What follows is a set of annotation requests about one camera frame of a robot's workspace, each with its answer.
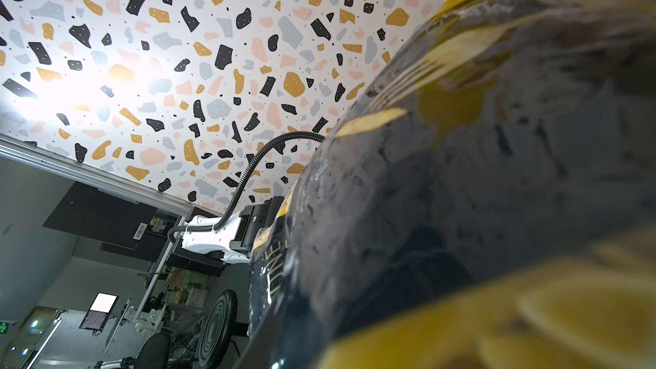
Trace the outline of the dark penne pasta bag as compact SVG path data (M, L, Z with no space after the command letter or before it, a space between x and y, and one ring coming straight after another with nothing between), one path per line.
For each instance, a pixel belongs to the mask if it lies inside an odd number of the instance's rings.
M655 0L447 0L257 248L240 368L652 368Z

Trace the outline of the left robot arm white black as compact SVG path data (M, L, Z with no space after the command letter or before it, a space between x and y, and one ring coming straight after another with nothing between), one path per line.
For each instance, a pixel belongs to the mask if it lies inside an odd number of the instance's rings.
M197 215L187 225L169 231L173 253L212 268L248 264L254 251L270 238L284 201L282 196L274 196L264 203L249 205L231 215L218 230L214 229L217 218Z

